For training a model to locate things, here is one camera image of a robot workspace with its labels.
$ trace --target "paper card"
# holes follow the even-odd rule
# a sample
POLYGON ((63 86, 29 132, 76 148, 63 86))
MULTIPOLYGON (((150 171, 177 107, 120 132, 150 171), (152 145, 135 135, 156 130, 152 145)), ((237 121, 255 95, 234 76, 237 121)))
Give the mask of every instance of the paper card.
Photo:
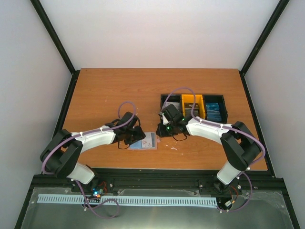
POLYGON ((169 106, 170 104, 173 104, 177 108, 177 110, 179 110, 179 103, 176 102, 166 102, 165 107, 169 106))
POLYGON ((130 145, 128 149, 156 149, 156 133, 145 132, 145 135, 144 139, 130 145))

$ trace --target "black enclosure frame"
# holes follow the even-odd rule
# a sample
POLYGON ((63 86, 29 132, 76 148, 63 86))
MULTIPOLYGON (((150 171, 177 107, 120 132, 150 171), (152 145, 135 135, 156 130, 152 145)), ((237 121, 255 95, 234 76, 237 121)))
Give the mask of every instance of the black enclosure frame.
MULTIPOLYGON (((80 70, 75 70, 72 62, 69 59, 55 29, 53 28, 51 21, 49 20, 42 4, 39 0, 30 0, 39 15, 42 23, 52 38, 56 48, 58 49, 63 61, 67 65, 71 73, 71 81, 68 91, 66 93, 58 122, 55 126, 54 135, 62 129, 69 105, 72 99, 74 88, 76 86, 80 70)), ((245 94, 250 106, 254 124, 258 133, 259 140, 265 146, 264 137, 260 128, 256 112, 253 106, 252 99, 249 94, 249 89, 245 80, 245 75, 249 70, 251 64, 259 53, 261 47, 266 41, 268 35, 275 26, 277 20, 284 11, 289 0, 279 0, 274 12, 272 13, 268 23, 254 45, 249 57, 247 58, 244 66, 240 70, 240 77, 243 83, 245 94)), ((292 207, 286 185, 282 178, 276 178, 272 167, 270 156, 266 150, 265 156, 267 171, 248 171, 247 174, 252 181, 253 186, 258 190, 278 190, 281 191, 286 202, 286 206, 292 220, 294 228, 300 228, 297 218, 295 216, 294 209, 292 207)), ((152 169, 95 169, 95 171, 103 176, 107 180, 108 185, 113 184, 112 187, 108 186, 107 190, 112 193, 116 193, 119 189, 124 188, 141 188, 141 189, 198 189, 202 181, 210 181, 213 176, 216 175, 216 170, 152 170, 152 169)), ((244 177, 241 177, 239 184, 242 189, 248 190, 249 184, 244 177)), ((35 187, 71 187, 72 182, 69 179, 58 179, 50 175, 34 175, 32 183, 30 185, 28 194, 25 198, 24 205, 21 209, 18 221, 15 228, 19 229, 22 226, 22 222, 29 204, 29 200, 32 195, 32 191, 35 187)), ((206 191, 201 191, 202 194, 209 194, 206 191)), ((212 194, 213 197, 223 197, 226 195, 212 194)))

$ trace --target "white backdrop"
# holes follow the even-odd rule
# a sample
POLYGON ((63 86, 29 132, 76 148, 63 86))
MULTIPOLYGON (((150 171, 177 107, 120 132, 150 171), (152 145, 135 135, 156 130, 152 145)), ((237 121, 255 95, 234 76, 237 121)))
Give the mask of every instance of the white backdrop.
POLYGON ((278 0, 41 3, 77 69, 241 69, 278 0))
POLYGON ((305 1, 290 1, 246 81, 270 158, 305 228, 305 1))
POLYGON ((0 228, 15 227, 71 78, 30 1, 0 1, 0 228))

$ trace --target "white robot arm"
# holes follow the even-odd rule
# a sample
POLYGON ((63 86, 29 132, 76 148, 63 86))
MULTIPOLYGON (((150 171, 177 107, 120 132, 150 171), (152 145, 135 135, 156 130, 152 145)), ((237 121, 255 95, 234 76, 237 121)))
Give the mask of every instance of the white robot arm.
POLYGON ((132 113, 127 112, 122 119, 114 120, 87 133, 70 133, 67 130, 60 130, 43 151, 40 160, 44 162, 49 157, 44 162, 46 163, 45 168, 56 177, 75 179, 87 185, 95 177, 95 174, 88 166, 77 162, 81 153, 97 146, 120 141, 124 141, 126 145, 131 145, 144 138, 145 133, 140 127, 139 118, 137 116, 132 118, 132 113), (59 147, 68 138, 73 139, 62 145, 65 150, 58 148, 55 151, 55 148, 59 147))
POLYGON ((232 127, 252 135, 242 122, 236 122, 234 125, 215 125, 214 122, 207 120, 203 122, 200 117, 196 119, 190 116, 184 117, 172 104, 162 109, 160 117, 161 123, 158 124, 156 132, 160 137, 182 133, 186 137, 188 135, 201 136, 223 146, 228 161, 217 173, 221 186, 229 185, 235 177, 248 168, 261 151, 252 139, 226 129, 226 127, 232 127))

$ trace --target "wooden table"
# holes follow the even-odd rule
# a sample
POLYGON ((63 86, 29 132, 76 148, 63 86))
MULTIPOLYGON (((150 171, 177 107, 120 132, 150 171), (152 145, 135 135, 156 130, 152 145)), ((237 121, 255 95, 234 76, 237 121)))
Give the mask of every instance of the wooden table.
MULTIPOLYGON (((237 69, 82 69, 64 128, 79 132, 100 127, 116 119, 119 105, 128 100, 136 104, 143 130, 155 132, 160 121, 160 94, 180 86, 190 87, 197 94, 223 94, 228 123, 242 121, 257 137, 237 69)), ((132 106, 124 106, 121 114, 126 111, 132 112, 132 106)), ((79 161, 91 167, 209 170, 220 169, 226 156, 220 144, 191 136, 182 142, 162 138, 157 150, 99 146, 81 154, 79 161)), ((262 160, 252 169, 267 170, 267 166, 262 160)))

